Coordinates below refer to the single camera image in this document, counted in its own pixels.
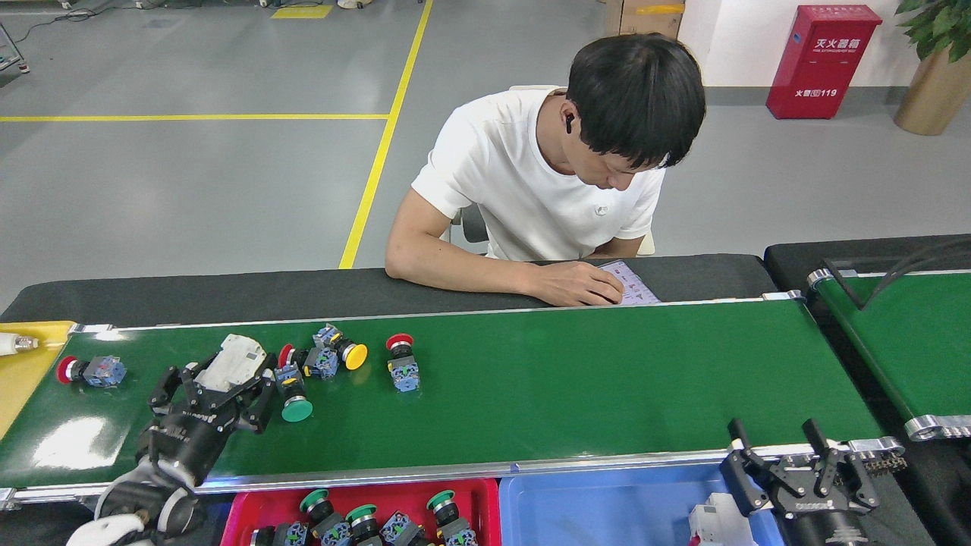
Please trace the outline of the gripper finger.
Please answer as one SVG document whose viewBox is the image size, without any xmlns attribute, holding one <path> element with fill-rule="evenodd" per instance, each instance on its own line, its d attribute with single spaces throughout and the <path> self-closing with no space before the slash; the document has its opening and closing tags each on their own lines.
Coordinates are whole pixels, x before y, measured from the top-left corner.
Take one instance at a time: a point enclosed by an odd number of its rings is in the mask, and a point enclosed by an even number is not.
<svg viewBox="0 0 971 546">
<path fill-rule="evenodd" d="M 741 419 L 732 419 L 728 431 L 732 438 L 731 448 L 719 464 L 719 470 L 741 514 L 749 517 L 757 510 L 770 508 L 781 517 L 791 517 L 791 505 L 784 504 L 779 494 L 782 488 L 790 493 L 793 491 L 786 470 L 792 459 L 780 457 L 776 463 L 771 463 L 757 455 L 750 446 Z"/>
<path fill-rule="evenodd" d="M 194 383 L 199 366 L 185 366 L 177 369 L 169 366 L 159 379 L 155 390 L 149 395 L 149 408 L 156 417 L 169 415 L 174 407 L 174 395 L 179 387 L 187 388 L 187 400 L 181 402 L 188 410 L 199 409 L 199 387 Z"/>
<path fill-rule="evenodd" d="M 238 410 L 234 425 L 236 431 L 251 431 L 257 435 L 264 433 L 270 420 L 269 405 L 275 394 L 274 373 L 261 373 L 235 388 L 233 401 Z"/>
<path fill-rule="evenodd" d="M 812 493 L 835 507 L 877 507 L 880 500 L 863 461 L 856 453 L 832 448 L 814 419 L 803 423 L 803 432 L 819 457 L 815 463 Z"/>
</svg>

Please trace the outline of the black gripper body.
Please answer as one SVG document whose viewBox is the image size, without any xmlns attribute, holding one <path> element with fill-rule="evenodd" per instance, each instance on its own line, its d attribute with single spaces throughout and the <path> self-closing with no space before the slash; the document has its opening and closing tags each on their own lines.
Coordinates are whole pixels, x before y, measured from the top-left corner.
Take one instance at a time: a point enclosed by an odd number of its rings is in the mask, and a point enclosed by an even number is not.
<svg viewBox="0 0 971 546">
<path fill-rule="evenodd" d="M 785 466 L 778 485 L 778 528 L 787 545 L 868 545 L 860 515 L 834 483 L 836 470 Z"/>
<path fill-rule="evenodd" d="M 240 410 L 232 406 L 216 411 L 173 406 L 166 414 L 159 408 L 152 412 L 156 419 L 149 424 L 156 428 L 143 429 L 137 441 L 137 460 L 149 455 L 152 443 L 157 459 L 183 466 L 194 477 L 195 486 L 208 476 L 240 418 Z"/>
</svg>

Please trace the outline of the person's right hand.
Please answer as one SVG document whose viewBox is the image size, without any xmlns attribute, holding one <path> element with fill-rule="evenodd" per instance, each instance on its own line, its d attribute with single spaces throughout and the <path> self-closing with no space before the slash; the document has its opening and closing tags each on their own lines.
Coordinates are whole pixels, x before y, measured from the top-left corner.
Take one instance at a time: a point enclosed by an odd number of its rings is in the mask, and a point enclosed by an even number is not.
<svg viewBox="0 0 971 546">
<path fill-rule="evenodd" d="M 562 262 L 528 267 L 523 294 L 558 307 L 608 306 L 621 303 L 624 287 L 592 264 Z"/>
</svg>

